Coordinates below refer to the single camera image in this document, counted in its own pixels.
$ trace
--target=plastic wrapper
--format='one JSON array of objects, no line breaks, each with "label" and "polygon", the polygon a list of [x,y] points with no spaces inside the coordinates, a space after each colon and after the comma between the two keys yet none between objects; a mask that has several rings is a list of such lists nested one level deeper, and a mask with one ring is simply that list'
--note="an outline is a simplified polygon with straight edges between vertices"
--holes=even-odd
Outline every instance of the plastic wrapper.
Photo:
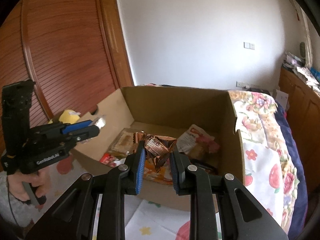
[{"label": "plastic wrapper", "polygon": [[179,152],[184,152],[190,159],[200,161],[204,161],[208,155],[216,155],[220,149],[215,138],[195,124],[178,138],[177,147]]},{"label": "plastic wrapper", "polygon": [[140,131],[131,128],[124,128],[110,145],[108,153],[119,159],[125,158],[129,154],[132,154],[134,150],[133,137],[136,132]]}]

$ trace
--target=human hand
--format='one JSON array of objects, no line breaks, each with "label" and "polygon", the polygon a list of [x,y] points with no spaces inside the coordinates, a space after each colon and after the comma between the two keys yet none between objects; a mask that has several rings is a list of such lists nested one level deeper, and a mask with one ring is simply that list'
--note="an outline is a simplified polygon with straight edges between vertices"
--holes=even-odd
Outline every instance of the human hand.
[{"label": "human hand", "polygon": [[21,201],[27,201],[30,198],[23,187],[23,181],[31,183],[32,187],[38,187],[36,197],[40,198],[46,195],[51,188],[49,167],[39,170],[38,174],[22,174],[20,171],[17,171],[15,174],[8,175],[10,193]]}]

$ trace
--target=navy blanket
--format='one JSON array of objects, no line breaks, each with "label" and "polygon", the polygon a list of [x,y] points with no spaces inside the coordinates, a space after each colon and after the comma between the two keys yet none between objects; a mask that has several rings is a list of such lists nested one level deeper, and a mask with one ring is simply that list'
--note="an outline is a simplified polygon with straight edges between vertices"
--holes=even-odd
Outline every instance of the navy blanket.
[{"label": "navy blanket", "polygon": [[300,180],[300,183],[298,184],[298,198],[294,204],[292,222],[288,233],[289,240],[294,240],[302,232],[304,227],[305,217],[308,208],[307,185],[296,143],[291,135],[289,124],[284,117],[284,109],[278,102],[277,104],[278,111],[275,112],[275,118],[281,128],[281,132],[285,139],[285,143],[287,145],[288,152],[291,156],[293,165],[297,167],[297,177],[298,180]]}]

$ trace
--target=box flap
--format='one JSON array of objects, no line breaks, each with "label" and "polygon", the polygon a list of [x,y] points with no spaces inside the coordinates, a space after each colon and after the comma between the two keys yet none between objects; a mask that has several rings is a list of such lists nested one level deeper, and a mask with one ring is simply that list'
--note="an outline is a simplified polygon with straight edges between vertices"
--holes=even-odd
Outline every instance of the box flap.
[{"label": "box flap", "polygon": [[240,130],[235,130],[237,114],[230,96],[225,108],[220,139],[222,154],[219,173],[231,173],[243,184],[245,183],[244,153]]},{"label": "box flap", "polygon": [[101,129],[99,136],[92,138],[88,143],[78,143],[75,149],[99,161],[120,131],[130,127],[134,120],[120,89],[103,99],[97,107],[95,115],[86,113],[80,121],[94,120],[98,116],[105,115],[105,127]]},{"label": "box flap", "polygon": [[219,131],[228,92],[184,87],[125,87],[122,93],[137,122]]}]

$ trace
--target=metal screw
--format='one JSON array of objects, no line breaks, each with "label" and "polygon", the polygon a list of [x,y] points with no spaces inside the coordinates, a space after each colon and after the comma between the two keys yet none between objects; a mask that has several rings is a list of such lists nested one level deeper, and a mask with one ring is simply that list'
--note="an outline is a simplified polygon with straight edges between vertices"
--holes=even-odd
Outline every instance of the metal screw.
[{"label": "metal screw", "polygon": [[126,171],[127,169],[128,169],[128,166],[127,166],[127,165],[125,165],[125,164],[119,165],[119,170],[121,170],[121,171]]},{"label": "metal screw", "polygon": [[195,165],[189,165],[188,166],[188,170],[189,171],[196,171],[198,168],[197,168],[197,166],[195,166]]},{"label": "metal screw", "polygon": [[233,176],[232,174],[230,173],[227,173],[226,175],[224,175],[224,177],[227,179],[227,180],[234,180],[235,176]]},{"label": "metal screw", "polygon": [[88,180],[90,178],[91,178],[91,174],[89,174],[89,173],[82,174],[82,176],[81,176],[82,180]]}]

